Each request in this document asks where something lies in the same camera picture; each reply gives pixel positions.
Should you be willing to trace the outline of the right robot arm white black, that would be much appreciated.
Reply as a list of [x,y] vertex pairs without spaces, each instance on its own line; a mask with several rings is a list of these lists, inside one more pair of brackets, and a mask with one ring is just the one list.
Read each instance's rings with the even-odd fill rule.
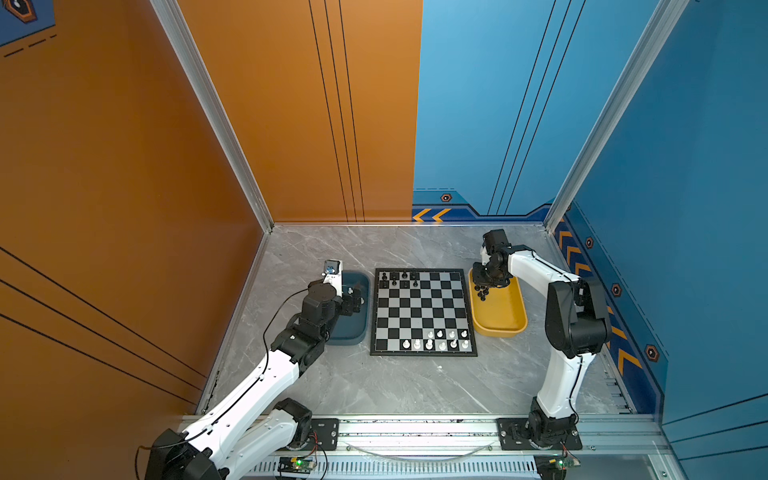
[[545,449],[578,434],[576,402],[588,368],[611,335],[600,282],[569,273],[526,245],[513,245],[502,229],[483,235],[481,260],[473,264],[481,292],[521,280],[545,297],[544,330],[551,346],[547,372],[524,426],[510,435]]

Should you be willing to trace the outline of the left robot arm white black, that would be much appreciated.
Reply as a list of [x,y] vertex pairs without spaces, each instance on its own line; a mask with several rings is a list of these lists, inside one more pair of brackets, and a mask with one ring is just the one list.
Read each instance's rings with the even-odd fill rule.
[[361,311],[359,286],[314,281],[302,309],[232,392],[182,431],[147,447],[146,479],[241,479],[278,450],[311,447],[311,411],[280,394],[321,356],[342,316]]

